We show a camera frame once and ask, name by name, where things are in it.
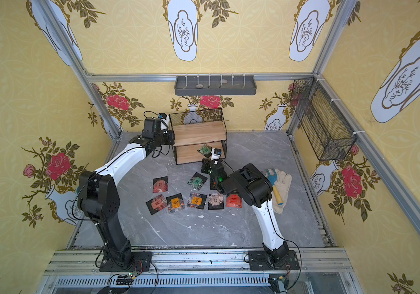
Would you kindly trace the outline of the green tea bag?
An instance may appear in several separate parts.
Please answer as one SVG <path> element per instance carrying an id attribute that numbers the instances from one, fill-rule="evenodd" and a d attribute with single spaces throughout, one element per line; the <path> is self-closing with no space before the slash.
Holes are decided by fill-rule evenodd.
<path id="1" fill-rule="evenodd" d="M 196 172 L 188 181 L 187 184 L 193 189 L 199 191 L 207 181 L 207 177 Z"/>
<path id="2" fill-rule="evenodd" d="M 205 158 L 211 158 L 213 155 L 213 147 L 209 146 L 208 144 L 204 144 L 198 152 L 203 155 Z"/>

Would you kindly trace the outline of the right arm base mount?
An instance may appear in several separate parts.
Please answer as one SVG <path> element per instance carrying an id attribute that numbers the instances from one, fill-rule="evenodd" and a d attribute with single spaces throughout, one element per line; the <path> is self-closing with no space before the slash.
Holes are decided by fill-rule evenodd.
<path id="1" fill-rule="evenodd" d="M 248 258 L 251 271 L 296 271 L 300 269 L 298 256 L 292 250 L 274 256 L 265 251 L 249 251 Z"/>

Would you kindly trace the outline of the pink label tea bag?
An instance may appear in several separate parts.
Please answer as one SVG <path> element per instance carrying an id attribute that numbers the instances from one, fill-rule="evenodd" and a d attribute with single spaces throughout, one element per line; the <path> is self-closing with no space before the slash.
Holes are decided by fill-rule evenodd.
<path id="1" fill-rule="evenodd" d="M 146 202 L 146 206 L 151 215 L 154 215 L 167 208 L 167 202 L 162 194 L 153 197 Z"/>

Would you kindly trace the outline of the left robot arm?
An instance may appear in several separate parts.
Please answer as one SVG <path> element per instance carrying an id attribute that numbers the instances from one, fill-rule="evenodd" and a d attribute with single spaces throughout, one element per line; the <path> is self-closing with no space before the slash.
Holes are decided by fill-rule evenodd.
<path id="1" fill-rule="evenodd" d="M 169 116 L 164 113 L 146 118 L 142 133 L 132 138 L 118 155 L 103 167 L 80 175 L 77 206 L 96 225 L 104 243 L 101 272 L 129 271 L 136 261 L 142 263 L 144 271 L 149 269 L 151 253 L 132 252 L 120 225 L 117 186 L 137 163 L 157 148 L 174 145 L 175 135 L 168 125 Z"/>

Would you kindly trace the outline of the orange label tea bag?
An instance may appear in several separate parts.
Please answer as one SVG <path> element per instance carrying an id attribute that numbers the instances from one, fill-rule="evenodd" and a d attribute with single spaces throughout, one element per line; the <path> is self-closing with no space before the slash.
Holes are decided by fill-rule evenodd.
<path id="1" fill-rule="evenodd" d="M 200 194 L 200 193 L 192 192 L 189 196 L 187 207 L 196 208 L 196 209 L 204 209 L 206 200 L 207 200 L 207 194 Z"/>

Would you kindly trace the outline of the earl grey red tea bag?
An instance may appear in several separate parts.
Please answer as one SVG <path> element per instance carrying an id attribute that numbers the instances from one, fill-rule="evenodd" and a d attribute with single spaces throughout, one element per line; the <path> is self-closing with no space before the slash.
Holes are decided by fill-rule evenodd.
<path id="1" fill-rule="evenodd" d="M 168 192 L 168 177 L 160 177 L 153 179 L 152 193 Z"/>

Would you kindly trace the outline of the beige floral tea bag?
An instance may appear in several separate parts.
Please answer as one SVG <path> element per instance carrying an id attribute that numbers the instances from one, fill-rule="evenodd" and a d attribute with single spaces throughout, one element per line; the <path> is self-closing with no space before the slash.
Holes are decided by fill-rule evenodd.
<path id="1" fill-rule="evenodd" d="M 225 196 L 222 194 L 209 194 L 207 197 L 208 210 L 219 210 L 224 209 Z"/>

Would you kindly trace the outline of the black wire mesh shelf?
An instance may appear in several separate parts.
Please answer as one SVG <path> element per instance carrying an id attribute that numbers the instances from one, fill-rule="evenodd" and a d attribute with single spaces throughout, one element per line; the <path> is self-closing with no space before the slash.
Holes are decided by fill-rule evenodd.
<path id="1" fill-rule="evenodd" d="M 221 158 L 226 158 L 227 127 L 221 108 L 199 110 L 189 105 L 188 110 L 170 115 L 169 126 L 175 134 L 176 164 L 201 162 L 205 156 L 199 150 L 205 145 L 221 149 Z"/>

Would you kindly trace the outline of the red black tea bag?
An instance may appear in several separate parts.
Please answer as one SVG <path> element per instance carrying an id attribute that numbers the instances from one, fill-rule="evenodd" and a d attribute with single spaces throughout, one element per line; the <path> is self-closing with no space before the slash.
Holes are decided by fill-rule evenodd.
<path id="1" fill-rule="evenodd" d="M 242 208 L 242 199 L 237 194 L 230 194 L 227 196 L 228 208 Z"/>

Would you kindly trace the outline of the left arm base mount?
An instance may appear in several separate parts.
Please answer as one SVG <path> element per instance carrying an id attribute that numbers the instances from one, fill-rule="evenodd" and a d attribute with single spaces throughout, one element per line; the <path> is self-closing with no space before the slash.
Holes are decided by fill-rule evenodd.
<path id="1" fill-rule="evenodd" d="M 150 251 L 127 252 L 124 260 L 114 259 L 111 254 L 106 252 L 99 267 L 99 272 L 147 272 L 150 269 L 151 261 L 152 252 Z"/>

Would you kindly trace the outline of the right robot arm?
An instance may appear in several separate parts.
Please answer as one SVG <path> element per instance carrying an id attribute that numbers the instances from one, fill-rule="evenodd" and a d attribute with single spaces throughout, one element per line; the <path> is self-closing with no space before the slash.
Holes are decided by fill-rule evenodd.
<path id="1" fill-rule="evenodd" d="M 282 237 L 272 207 L 273 187 L 270 181 L 253 164 L 247 164 L 228 175 L 221 159 L 203 159 L 202 163 L 201 171 L 210 176 L 218 193 L 236 194 L 253 208 L 269 261 L 275 264 L 288 256 L 289 246 Z"/>

